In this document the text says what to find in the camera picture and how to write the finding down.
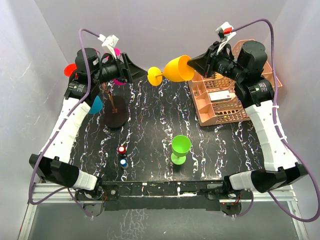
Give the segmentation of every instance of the yellow cup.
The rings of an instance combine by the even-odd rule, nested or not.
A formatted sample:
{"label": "yellow cup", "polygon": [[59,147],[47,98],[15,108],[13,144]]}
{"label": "yellow cup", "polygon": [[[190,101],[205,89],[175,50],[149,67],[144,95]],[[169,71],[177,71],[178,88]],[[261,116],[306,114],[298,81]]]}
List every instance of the yellow cup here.
{"label": "yellow cup", "polygon": [[184,82],[191,80],[195,75],[195,70],[187,65],[191,58],[187,55],[177,57],[168,62],[163,72],[153,66],[148,70],[148,80],[153,86],[158,86],[162,82],[162,76],[172,82]]}

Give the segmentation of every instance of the gray wall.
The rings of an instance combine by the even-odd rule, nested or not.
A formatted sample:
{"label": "gray wall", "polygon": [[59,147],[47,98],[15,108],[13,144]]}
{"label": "gray wall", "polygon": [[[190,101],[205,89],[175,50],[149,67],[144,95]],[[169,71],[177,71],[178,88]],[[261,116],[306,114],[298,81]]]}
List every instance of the gray wall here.
{"label": "gray wall", "polygon": [[[279,116],[288,142],[302,155],[320,183],[320,5],[318,0],[286,3],[274,25],[277,75],[284,87],[279,92]],[[270,38],[265,40],[270,49]],[[304,218],[317,210],[312,182],[305,177],[293,185]],[[306,223],[310,239],[319,239],[320,220]]]}
{"label": "gray wall", "polygon": [[[215,29],[225,21],[234,27],[257,18],[275,22],[282,0],[35,0],[65,58],[73,63],[79,50],[78,29],[88,28],[119,38],[118,47],[140,67],[163,68],[180,55],[204,53],[218,40]],[[267,27],[255,25],[240,31],[238,40],[264,41]],[[89,47],[99,41],[85,37]]]}
{"label": "gray wall", "polygon": [[28,200],[31,153],[62,106],[67,64],[34,0],[0,1],[0,239],[16,239]]}

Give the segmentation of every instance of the white label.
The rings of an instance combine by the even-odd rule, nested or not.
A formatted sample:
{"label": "white label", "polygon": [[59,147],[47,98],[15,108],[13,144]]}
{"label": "white label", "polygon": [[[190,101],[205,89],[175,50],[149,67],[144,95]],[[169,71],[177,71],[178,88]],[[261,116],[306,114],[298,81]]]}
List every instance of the white label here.
{"label": "white label", "polygon": [[98,63],[99,63],[99,59],[98,58],[93,61],[93,65],[97,65]]}

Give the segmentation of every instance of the dish rack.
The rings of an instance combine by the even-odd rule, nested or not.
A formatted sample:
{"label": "dish rack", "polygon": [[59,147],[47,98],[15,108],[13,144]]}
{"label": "dish rack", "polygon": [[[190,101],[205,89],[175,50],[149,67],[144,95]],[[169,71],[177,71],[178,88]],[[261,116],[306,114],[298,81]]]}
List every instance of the dish rack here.
{"label": "dish rack", "polygon": [[[242,44],[250,41],[241,40],[232,49],[235,58],[238,57]],[[272,75],[272,68],[266,62],[263,67],[262,75],[275,88],[275,82]],[[277,78],[278,87],[282,87],[281,82]],[[246,111],[241,105],[240,100],[235,94],[235,81],[228,77],[224,77],[219,73],[215,73],[210,78],[203,78],[199,73],[195,72],[192,80],[188,82],[196,114],[198,116],[200,126],[210,126],[217,124],[226,124],[250,120]],[[209,93],[228,90],[230,100],[221,102],[211,102]]]}

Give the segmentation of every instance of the brown round base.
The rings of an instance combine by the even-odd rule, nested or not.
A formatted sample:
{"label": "brown round base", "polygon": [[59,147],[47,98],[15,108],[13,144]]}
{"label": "brown round base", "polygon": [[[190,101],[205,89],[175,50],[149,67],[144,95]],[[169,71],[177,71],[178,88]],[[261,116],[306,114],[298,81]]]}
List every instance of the brown round base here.
{"label": "brown round base", "polygon": [[128,110],[123,97],[114,95],[113,104],[116,112],[113,112],[111,101],[108,99],[104,103],[104,124],[110,129],[118,129],[125,125],[128,120]]}

